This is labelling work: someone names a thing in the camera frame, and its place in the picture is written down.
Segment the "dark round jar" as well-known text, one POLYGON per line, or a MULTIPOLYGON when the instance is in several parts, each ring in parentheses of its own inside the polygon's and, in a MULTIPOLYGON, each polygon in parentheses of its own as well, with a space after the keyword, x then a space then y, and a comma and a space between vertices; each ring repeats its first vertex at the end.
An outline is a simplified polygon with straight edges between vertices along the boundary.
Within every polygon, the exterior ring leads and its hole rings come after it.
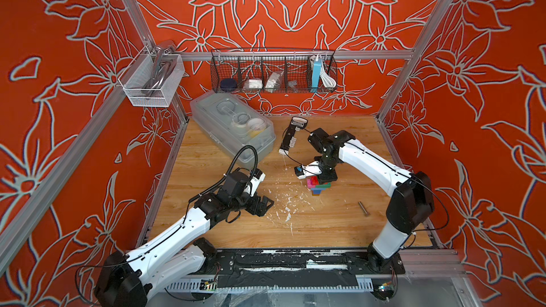
POLYGON ((225 78, 220 81, 220 89, 223 92, 233 92, 237 89, 237 81, 234 78, 225 78))

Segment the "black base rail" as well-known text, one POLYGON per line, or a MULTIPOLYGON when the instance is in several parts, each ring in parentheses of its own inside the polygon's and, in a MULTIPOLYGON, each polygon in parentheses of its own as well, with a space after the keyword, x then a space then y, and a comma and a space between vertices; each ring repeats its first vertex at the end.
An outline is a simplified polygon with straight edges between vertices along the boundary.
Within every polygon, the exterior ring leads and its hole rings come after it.
POLYGON ((381 271, 368 266, 364 248, 221 249, 217 263, 207 274, 191 279, 214 281, 219 289, 372 289, 380 279, 405 274, 396 254, 381 271))

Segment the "clear plastic storage box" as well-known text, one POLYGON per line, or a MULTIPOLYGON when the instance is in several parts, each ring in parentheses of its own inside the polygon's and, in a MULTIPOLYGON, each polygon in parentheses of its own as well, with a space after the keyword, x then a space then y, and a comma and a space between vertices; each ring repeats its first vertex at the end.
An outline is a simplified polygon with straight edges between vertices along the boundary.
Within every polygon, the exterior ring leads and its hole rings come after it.
POLYGON ((273 123, 244 103, 237 95, 207 92, 190 102, 193 120, 225 153, 235 156, 245 145, 237 162, 246 169, 253 166, 254 155, 262 161, 274 149, 273 123))

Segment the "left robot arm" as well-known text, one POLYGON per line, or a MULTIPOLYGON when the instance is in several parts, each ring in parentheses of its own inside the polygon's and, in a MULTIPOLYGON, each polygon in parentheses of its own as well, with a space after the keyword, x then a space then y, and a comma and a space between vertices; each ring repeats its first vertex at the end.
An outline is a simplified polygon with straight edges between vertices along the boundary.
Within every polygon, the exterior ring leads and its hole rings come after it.
POLYGON ((274 205, 259 196, 265 179, 258 169, 257 149, 244 145, 234 157, 249 151, 253 164, 247 173, 232 163, 222 179, 189 199, 185 215, 160 235, 127 253, 116 251, 99 266, 92 306, 146 306, 159 290, 178 278, 214 264, 215 248, 203 237, 218 223, 232 223, 230 213, 262 217, 274 205))

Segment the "light blue box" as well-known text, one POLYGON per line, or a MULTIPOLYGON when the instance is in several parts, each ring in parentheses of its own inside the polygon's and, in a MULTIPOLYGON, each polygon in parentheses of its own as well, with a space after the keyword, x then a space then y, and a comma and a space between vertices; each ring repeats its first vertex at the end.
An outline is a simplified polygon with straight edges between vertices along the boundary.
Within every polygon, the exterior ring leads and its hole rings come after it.
POLYGON ((311 74, 311 92, 316 92, 319 88, 319 82, 321 78, 322 59, 316 55, 311 58, 312 62, 312 74, 311 74))

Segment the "black white power strip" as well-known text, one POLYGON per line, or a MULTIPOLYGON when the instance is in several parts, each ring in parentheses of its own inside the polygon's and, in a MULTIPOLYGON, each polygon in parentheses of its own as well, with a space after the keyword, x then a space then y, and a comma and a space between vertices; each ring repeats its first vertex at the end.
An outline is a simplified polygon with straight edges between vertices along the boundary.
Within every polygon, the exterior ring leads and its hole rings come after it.
POLYGON ((286 131, 283 133, 282 143, 279 148, 279 153, 281 155, 288 155, 291 148, 294 147, 297 138, 295 134, 308 125, 308 119, 303 117, 293 117, 291 118, 290 124, 287 127, 286 131))

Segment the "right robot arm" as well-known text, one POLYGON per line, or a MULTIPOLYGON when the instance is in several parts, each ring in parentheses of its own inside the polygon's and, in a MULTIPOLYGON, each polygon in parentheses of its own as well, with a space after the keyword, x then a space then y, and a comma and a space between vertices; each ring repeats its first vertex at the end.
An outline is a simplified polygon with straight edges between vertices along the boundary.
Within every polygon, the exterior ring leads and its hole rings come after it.
POLYGON ((338 180, 336 167, 348 164, 390 198, 385 213, 387 222, 367 249, 369 270, 382 272, 411 234, 418 231, 417 227, 435 211, 436 196, 430 178, 421 171, 412 173, 385 160, 346 130, 328 134, 318 128, 309 133, 308 142, 320 155, 312 163, 300 163, 294 168, 298 179, 314 178, 319 185, 327 185, 338 180))

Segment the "steel bolt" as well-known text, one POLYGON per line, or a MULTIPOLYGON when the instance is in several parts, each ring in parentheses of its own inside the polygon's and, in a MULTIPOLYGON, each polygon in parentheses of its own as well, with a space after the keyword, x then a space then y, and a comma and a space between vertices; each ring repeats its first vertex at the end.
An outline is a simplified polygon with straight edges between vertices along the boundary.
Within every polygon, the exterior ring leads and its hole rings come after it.
POLYGON ((369 217, 371 215, 361 201, 358 202, 358 205, 360 206, 365 217, 369 217))

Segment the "white mesh basket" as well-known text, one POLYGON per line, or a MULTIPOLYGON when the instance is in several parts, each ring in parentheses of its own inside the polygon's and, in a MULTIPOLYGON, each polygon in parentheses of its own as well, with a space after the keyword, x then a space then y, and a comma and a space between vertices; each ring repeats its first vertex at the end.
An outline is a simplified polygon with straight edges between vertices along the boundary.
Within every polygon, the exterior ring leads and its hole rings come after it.
POLYGON ((156 62, 156 56, 143 48, 118 83, 135 107, 168 107, 184 74, 181 55, 163 54, 156 62))

